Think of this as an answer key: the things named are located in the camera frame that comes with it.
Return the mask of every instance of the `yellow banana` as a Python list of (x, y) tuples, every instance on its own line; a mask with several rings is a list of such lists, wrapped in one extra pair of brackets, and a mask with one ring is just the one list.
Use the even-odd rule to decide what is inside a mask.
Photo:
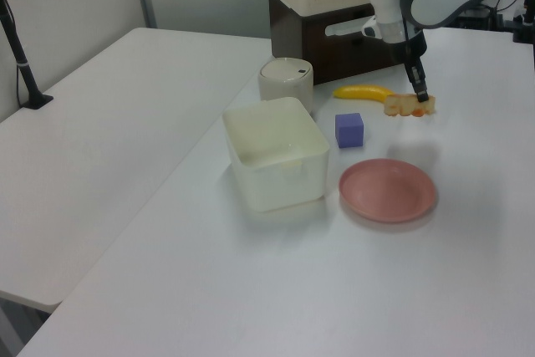
[(385, 102), (388, 95), (393, 95), (394, 92), (385, 87), (373, 84), (356, 84), (345, 85), (333, 92), (335, 98), (342, 99), (371, 99), (379, 102)]

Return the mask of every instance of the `container lid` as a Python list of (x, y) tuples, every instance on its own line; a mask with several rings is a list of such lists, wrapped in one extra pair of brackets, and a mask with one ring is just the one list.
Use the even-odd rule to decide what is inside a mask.
[(311, 68), (312, 64), (306, 60), (280, 58), (266, 64), (260, 74), (268, 79), (290, 81), (301, 79), (308, 74)]

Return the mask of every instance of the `cylindrical container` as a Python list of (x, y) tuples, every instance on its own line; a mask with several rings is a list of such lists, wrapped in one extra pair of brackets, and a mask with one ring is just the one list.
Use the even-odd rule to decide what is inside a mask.
[(311, 113), (313, 108), (313, 69), (306, 60), (279, 58), (262, 67), (258, 74), (261, 100), (297, 98)]

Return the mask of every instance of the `floor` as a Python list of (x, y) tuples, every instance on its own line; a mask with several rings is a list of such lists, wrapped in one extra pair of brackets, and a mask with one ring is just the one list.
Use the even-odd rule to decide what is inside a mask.
[(15, 357), (49, 314), (0, 298), (0, 357)]

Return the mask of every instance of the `translucent container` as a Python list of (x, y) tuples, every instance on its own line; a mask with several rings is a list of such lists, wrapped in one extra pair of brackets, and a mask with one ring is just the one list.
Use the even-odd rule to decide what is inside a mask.
[(329, 143), (295, 98), (223, 113), (238, 185), (251, 209), (270, 211), (320, 198)]

